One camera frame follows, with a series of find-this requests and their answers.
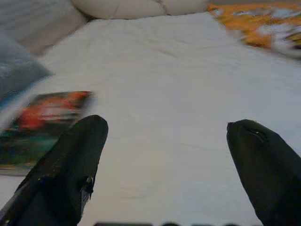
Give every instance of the bed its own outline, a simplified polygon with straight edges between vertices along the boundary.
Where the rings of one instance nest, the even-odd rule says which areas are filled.
[[[109,124],[80,226],[260,225],[227,147],[227,123],[256,120],[301,154],[300,62],[241,45],[208,13],[93,20],[39,61],[55,75],[3,115],[37,93],[91,90],[86,115]],[[1,206],[22,179],[0,176]]]

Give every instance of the white mattress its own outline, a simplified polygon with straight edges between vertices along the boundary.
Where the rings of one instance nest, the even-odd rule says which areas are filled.
[[[41,61],[56,76],[25,97],[92,90],[87,114],[109,123],[80,226],[259,225],[227,147],[227,123],[256,120],[301,154],[300,63],[240,45],[207,13],[95,20]],[[21,179],[0,177],[1,205]]]

